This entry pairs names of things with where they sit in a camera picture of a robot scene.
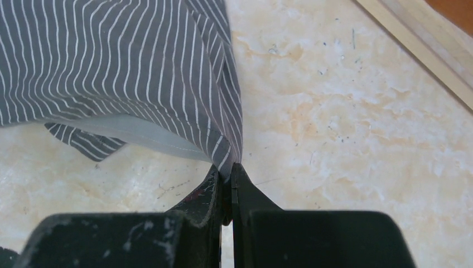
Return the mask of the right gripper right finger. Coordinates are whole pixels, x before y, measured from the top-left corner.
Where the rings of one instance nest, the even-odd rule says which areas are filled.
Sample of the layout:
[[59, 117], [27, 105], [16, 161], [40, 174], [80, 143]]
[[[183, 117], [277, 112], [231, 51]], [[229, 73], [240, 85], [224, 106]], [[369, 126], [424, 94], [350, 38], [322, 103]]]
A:
[[284, 210], [231, 171], [236, 267], [415, 267], [395, 221], [363, 210]]

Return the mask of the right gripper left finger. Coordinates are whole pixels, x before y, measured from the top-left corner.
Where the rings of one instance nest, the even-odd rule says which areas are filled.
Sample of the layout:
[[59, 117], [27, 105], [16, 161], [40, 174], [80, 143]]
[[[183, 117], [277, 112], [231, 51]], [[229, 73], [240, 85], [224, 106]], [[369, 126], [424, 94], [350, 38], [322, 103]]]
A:
[[14, 267], [219, 267], [221, 183], [204, 181], [165, 212], [62, 213], [31, 233]]

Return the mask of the grey striped underwear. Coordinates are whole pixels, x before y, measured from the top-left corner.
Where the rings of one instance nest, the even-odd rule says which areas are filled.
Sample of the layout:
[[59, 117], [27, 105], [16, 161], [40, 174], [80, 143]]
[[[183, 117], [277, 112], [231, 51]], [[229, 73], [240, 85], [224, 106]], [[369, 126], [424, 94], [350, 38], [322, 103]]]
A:
[[224, 1], [2, 1], [1, 126], [43, 123], [94, 161], [126, 143], [242, 158]]

